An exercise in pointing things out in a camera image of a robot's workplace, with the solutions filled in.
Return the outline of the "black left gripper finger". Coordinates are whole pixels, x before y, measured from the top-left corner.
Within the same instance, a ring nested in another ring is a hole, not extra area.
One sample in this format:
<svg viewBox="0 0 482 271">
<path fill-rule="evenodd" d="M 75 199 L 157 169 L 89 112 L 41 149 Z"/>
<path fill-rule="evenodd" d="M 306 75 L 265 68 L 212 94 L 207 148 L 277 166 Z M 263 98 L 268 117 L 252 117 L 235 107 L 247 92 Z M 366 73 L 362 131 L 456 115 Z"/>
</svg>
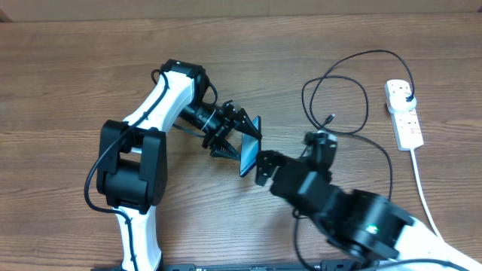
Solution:
<svg viewBox="0 0 482 271">
<path fill-rule="evenodd" d="M 262 139 L 261 131 L 256 127 L 256 125 L 253 124 L 244 108 L 241 108 L 237 113 L 235 113 L 233 128 L 236 131 L 251 136 L 257 140 Z"/>
<path fill-rule="evenodd" d="M 215 142 L 211 146 L 210 155 L 212 157 L 225 158 L 236 161 L 241 160 L 240 152 L 226 140 Z"/>
</svg>

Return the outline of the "blue screen smartphone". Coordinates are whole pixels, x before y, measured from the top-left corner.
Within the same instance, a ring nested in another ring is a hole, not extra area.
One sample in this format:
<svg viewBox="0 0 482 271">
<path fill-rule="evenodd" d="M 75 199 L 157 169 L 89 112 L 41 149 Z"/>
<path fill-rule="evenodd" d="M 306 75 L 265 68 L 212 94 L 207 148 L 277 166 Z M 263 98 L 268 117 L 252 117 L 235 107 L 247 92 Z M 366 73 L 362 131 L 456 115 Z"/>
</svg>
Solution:
<svg viewBox="0 0 482 271">
<path fill-rule="evenodd" d="M 261 140 L 250 135 L 242 134 L 239 176 L 246 177 L 256 166 L 256 156 L 261 149 Z"/>
</svg>

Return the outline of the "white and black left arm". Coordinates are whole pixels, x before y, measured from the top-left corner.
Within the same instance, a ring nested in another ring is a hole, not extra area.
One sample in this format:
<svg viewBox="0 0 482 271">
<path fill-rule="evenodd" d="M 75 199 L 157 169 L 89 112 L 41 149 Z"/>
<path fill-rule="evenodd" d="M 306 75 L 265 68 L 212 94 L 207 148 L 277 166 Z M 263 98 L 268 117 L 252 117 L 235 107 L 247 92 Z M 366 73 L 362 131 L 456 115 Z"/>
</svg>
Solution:
<svg viewBox="0 0 482 271">
<path fill-rule="evenodd" d="M 199 130 L 211 157 L 239 162 L 239 175 L 256 165 L 261 149 L 261 118 L 227 101 L 204 102 L 213 87 L 201 65 L 170 59 L 151 73 L 155 84 L 146 100 L 122 121 L 101 128 L 99 158 L 88 175 L 105 196 L 105 213 L 120 226 L 124 258 L 119 270 L 160 270 L 156 207 L 167 183 L 166 136 L 181 118 Z"/>
</svg>

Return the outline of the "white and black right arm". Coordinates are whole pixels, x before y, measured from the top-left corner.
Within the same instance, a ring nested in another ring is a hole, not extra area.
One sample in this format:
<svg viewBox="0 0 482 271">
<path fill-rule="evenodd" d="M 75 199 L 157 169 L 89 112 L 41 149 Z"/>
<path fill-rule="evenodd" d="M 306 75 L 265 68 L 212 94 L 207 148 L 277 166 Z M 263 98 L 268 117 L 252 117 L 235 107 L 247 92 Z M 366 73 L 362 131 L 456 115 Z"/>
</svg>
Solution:
<svg viewBox="0 0 482 271">
<path fill-rule="evenodd" d="M 329 244 L 364 270 L 479 270 L 481 264 L 437 237 L 422 221 L 386 197 L 363 190 L 349 193 L 332 184 L 337 137 L 309 132 L 308 154 L 293 158 L 259 151 L 256 183 L 309 218 Z"/>
</svg>

